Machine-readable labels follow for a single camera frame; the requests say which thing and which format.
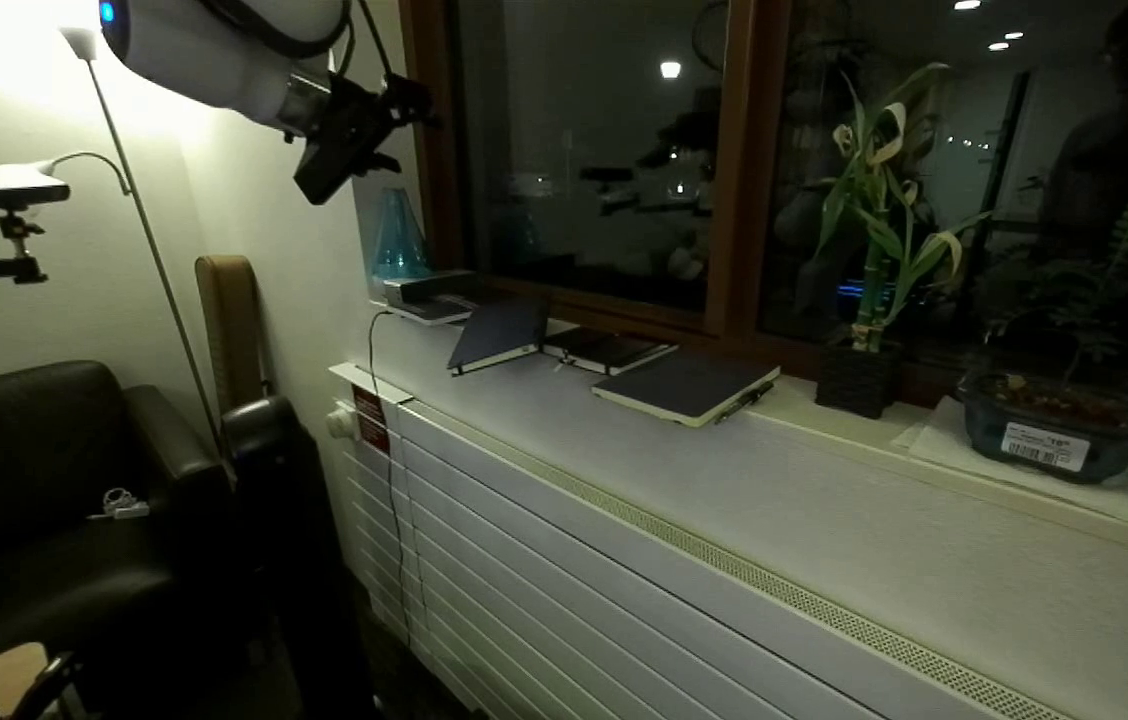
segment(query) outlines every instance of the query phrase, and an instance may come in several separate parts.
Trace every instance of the glass pane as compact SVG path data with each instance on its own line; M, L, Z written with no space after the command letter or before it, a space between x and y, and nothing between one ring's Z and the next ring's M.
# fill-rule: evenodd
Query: glass pane
M703 306L725 0L458 0L475 268Z
M1128 0L797 0L786 60L762 333L828 341L857 320L864 245L819 241L843 167L830 132L853 125L853 91L872 106L930 60L948 73L906 116L906 179L926 227L986 219L961 230L955 290L914 285L896 336L919 358L950 362L986 326L1009 326L1049 362L1067 354L1049 342L1070 341L1043 333L1061 290L1027 304L1031 268L1070 268L1053 289L1110 270L1128 290L1128 256L1107 264L1128 207ZM1128 367L1128 294L1100 320L1120 336L1107 362Z

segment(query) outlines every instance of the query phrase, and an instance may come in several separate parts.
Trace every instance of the notebook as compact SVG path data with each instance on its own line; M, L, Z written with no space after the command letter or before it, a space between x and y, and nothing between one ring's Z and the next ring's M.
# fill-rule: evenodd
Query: notebook
M613 336L613 333L596 333L596 326L568 326L543 341L543 346L568 362L568 367L584 367L584 370L600 370L600 376L617 376L638 362L659 358L662 353L673 353L673 342L650 342L650 341L633 341L633 336Z
M479 304L458 326L448 370L465 376L475 367L537 354L548 333L548 313L526 298Z
M775 376L775 362L668 353L650 362L600 380L593 393L673 424L703 426L732 408L759 401Z

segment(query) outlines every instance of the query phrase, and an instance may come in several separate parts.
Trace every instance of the window frame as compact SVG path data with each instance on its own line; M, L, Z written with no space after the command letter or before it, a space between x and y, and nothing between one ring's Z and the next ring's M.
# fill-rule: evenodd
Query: window frame
M465 247L458 192L458 79L448 66L457 0L401 0L403 56L430 91L437 116L417 128L421 207L429 256L437 268L473 268ZM709 304L681 313L638 298L617 298L580 289L493 276L493 290L548 298L550 316L654 336L686 346L717 346L775 358L786 376L816 376L819 342L759 333L759 285L770 219L775 142L782 110L782 73L797 0L729 0L725 13L725 82L710 184ZM896 401L930 408L955 393L955 367L904 362Z

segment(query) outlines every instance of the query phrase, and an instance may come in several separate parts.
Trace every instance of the leather chair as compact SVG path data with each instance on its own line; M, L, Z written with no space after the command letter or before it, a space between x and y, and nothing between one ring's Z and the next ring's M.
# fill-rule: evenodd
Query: leather chair
M111 487L147 511L97 515ZM224 458L154 386L97 358L0 376L0 646L72 653L124 708L201 679L260 629L235 527Z

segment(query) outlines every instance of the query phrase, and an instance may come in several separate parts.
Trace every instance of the potted plant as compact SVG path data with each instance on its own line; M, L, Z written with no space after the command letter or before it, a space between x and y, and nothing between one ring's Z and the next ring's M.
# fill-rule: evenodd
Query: potted plant
M962 430L977 451L1036 463L1062 478L1100 483L1128 467L1128 386L1102 370L1122 346L1128 304L1128 207L1102 256L1054 256L1025 264L1015 304L990 322L990 341L1036 320L1036 342L1062 346L1054 370L1011 367L977 354L961 380Z
M938 227L914 176L914 161L926 150L926 128L906 125L906 116L930 104L944 73L948 63L914 66L878 106L864 106L848 82L853 125L830 132L843 167L819 198L816 252L843 252L839 245L853 245L864 264L848 336L830 341L819 358L819 405L858 414L883 412L899 358L899 342L892 341L896 320L919 290L955 285L962 260L961 230L983 219Z

